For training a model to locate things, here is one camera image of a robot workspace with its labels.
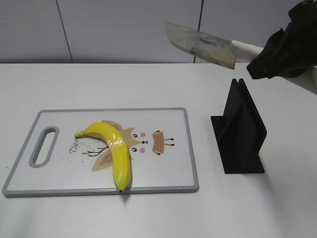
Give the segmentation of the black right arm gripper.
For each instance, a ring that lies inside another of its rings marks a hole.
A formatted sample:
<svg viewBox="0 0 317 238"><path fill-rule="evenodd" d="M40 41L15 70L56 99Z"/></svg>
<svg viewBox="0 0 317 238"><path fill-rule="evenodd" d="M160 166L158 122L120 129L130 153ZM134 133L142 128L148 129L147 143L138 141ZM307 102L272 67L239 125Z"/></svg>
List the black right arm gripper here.
<svg viewBox="0 0 317 238"><path fill-rule="evenodd" d="M264 49L248 65L252 79L275 76L297 77L317 64L317 2L303 0L288 11L290 23L272 34ZM277 62L275 51L286 33L286 70Z"/></svg>

